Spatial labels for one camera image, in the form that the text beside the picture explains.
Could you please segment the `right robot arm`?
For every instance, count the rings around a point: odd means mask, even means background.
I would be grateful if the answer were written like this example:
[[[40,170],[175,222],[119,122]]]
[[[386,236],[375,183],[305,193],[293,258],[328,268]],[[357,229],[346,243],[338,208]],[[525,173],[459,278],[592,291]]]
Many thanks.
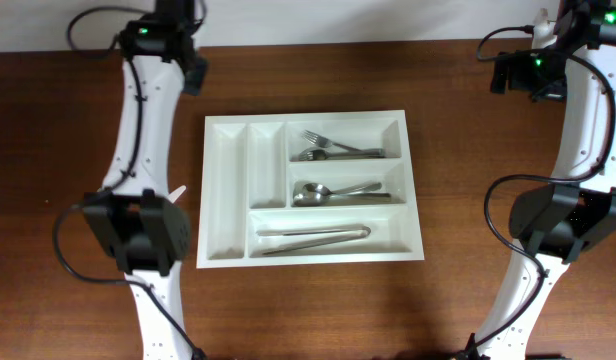
[[[530,48],[501,52],[490,90],[528,93],[566,105],[556,164],[514,201],[507,235],[512,252],[504,281],[480,328],[458,359],[524,359],[529,337],[556,282],[580,255],[616,231],[616,0],[563,1],[557,17],[541,10],[522,27]]]

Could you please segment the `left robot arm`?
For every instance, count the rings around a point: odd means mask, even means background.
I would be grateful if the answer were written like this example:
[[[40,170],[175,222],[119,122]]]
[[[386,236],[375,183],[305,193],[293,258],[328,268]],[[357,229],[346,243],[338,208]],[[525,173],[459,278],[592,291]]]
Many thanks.
[[[180,274],[191,226],[168,185],[174,113],[196,96],[207,69],[195,37],[203,1],[158,1],[116,36],[124,100],[114,158],[101,189],[80,209],[131,290],[146,359],[203,359],[184,327]]]

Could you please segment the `steel tongs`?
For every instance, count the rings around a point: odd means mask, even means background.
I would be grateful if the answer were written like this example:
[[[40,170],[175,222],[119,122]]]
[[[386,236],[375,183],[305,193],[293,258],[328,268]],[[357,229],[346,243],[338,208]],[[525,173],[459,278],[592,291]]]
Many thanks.
[[[326,227],[299,230],[262,230],[257,232],[260,238],[302,238],[302,241],[286,242],[270,249],[263,250],[263,256],[289,253],[309,248],[333,245],[343,242],[367,238],[372,233],[365,225],[347,225],[342,227]]]

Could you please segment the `steel fork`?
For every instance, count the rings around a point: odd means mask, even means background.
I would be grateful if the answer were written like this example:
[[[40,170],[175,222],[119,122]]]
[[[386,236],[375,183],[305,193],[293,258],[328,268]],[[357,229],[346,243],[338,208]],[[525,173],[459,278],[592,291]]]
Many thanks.
[[[314,148],[302,151],[298,156],[298,161],[325,161],[325,160],[347,160],[347,159],[366,159],[384,158],[385,153],[382,149],[369,149],[347,152],[329,152],[324,149]]]
[[[351,147],[342,143],[335,142],[327,137],[319,135],[309,130],[304,130],[301,134],[302,138],[307,140],[309,143],[321,147],[321,148],[329,148],[332,146],[339,147],[341,149],[347,151],[357,151],[357,148]]]

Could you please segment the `white plastic knife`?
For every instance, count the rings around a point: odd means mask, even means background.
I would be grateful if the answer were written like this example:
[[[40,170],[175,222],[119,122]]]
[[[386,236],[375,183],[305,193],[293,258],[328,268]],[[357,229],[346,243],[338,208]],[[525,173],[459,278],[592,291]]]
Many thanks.
[[[171,203],[175,203],[181,197],[181,195],[186,191],[186,189],[187,189],[186,185],[179,186],[177,189],[173,190],[167,196],[168,201]]]

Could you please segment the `steel tablespoon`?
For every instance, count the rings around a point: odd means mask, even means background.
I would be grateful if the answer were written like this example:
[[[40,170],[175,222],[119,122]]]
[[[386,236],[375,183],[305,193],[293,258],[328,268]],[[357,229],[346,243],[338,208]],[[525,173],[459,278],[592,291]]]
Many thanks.
[[[393,197],[389,193],[357,193],[343,195],[299,194],[293,199],[298,207],[363,205],[390,203]]]
[[[381,182],[367,182],[358,185],[353,185],[350,187],[331,190],[323,184],[319,183],[307,183],[302,187],[304,192],[313,192],[323,196],[330,195],[349,195],[349,194],[357,194],[357,193],[366,193],[371,191],[376,191],[382,188]]]

